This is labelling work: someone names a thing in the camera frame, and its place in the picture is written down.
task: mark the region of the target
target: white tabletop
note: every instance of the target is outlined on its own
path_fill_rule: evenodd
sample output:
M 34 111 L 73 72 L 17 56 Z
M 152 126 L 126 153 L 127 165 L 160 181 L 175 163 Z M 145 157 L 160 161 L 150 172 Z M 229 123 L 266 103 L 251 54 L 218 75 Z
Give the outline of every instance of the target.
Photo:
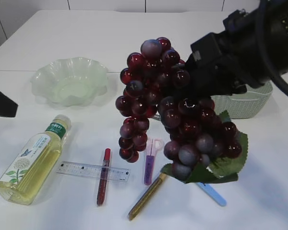
M 73 138 L 59 162 L 101 164 L 104 149 L 111 148 L 112 166 L 132 171 L 126 184 L 109 183 L 104 207 L 96 207 L 98 180 L 53 171 L 31 206 L 0 197 L 0 230 L 288 230 L 288 98 L 277 88 L 255 118 L 235 121 L 249 135 L 249 158 L 238 182 L 213 185 L 227 200 L 226 207 L 219 207 L 196 185 L 169 178 L 132 222 L 127 214 L 147 187 L 142 182 L 144 156 L 128 164 L 118 155 L 123 121 L 114 106 L 122 92 L 118 74 L 109 74 L 109 92 L 88 107 L 53 108 L 31 94 L 29 80 L 34 72 L 30 70 L 58 58 L 89 57 L 119 72 L 130 52 L 138 50 L 146 38 L 158 36 L 171 38 L 186 58 L 189 44 L 209 31 L 221 31 L 227 15 L 41 11 L 0 47 L 0 90 L 19 104 L 16 118 L 0 118 L 0 176 L 28 139 L 43 131 L 57 114 L 66 114 L 73 121 Z M 159 24 L 166 30 L 161 31 Z M 128 26 L 132 35 L 123 33 Z M 154 120 L 148 134 L 169 140 L 163 126 Z M 167 162 L 162 153 L 157 156 L 154 176 Z

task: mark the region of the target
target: yellow liquid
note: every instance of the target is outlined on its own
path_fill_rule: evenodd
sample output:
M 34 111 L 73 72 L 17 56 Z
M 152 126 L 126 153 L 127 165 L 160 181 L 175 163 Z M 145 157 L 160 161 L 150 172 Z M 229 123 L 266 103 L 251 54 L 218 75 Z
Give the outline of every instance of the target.
M 67 130 L 67 125 L 63 121 L 54 120 L 54 122 L 62 124 Z M 5 200 L 22 205 L 31 204 L 60 157 L 62 152 L 60 137 L 50 131 L 44 133 L 49 135 L 51 140 L 23 176 L 22 180 L 18 184 L 0 181 L 0 195 Z

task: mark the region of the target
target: bottle label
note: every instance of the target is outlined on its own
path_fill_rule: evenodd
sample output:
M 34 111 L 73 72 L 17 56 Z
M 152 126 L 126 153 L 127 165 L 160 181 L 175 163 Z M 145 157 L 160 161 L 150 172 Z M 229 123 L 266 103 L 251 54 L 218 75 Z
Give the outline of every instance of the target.
M 63 136 L 66 133 L 66 129 L 64 128 L 64 126 L 59 124 L 59 123 L 55 123 L 55 122 L 52 122 L 48 126 L 46 131 L 50 131 L 50 132 L 53 132 L 53 133 L 57 134 L 61 139 L 63 138 Z
M 18 184 L 50 140 L 51 137 L 47 134 L 37 134 L 32 137 L 6 170 L 0 181 Z

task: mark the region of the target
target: black cable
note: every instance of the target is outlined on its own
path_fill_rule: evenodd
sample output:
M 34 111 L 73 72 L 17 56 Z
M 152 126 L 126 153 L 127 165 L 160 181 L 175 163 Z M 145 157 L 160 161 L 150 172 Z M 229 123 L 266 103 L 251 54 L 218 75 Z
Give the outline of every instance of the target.
M 264 44 L 264 17 L 265 10 L 268 4 L 268 0 L 260 0 L 259 8 L 256 16 L 256 40 L 259 49 L 259 54 L 263 61 L 263 64 L 269 74 L 270 79 L 273 83 L 288 96 L 288 83 L 279 75 L 278 71 L 272 64 L 270 57 L 268 56 L 265 44 Z

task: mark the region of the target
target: black object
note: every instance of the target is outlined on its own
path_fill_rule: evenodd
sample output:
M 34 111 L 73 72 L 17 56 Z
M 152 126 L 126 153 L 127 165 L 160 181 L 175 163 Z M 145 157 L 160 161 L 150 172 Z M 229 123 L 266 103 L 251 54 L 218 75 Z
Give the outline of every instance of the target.
M 0 92 L 0 116 L 15 117 L 18 105 Z
M 233 12 L 223 21 L 225 31 L 209 33 L 191 45 L 184 68 L 192 82 L 184 96 L 241 94 L 246 84 L 259 88 L 268 80 L 288 95 L 280 77 L 288 72 L 288 0 L 261 0 L 261 6 L 249 14 Z M 258 12 L 262 15 L 256 21 Z M 264 30 L 258 33 L 260 22 Z

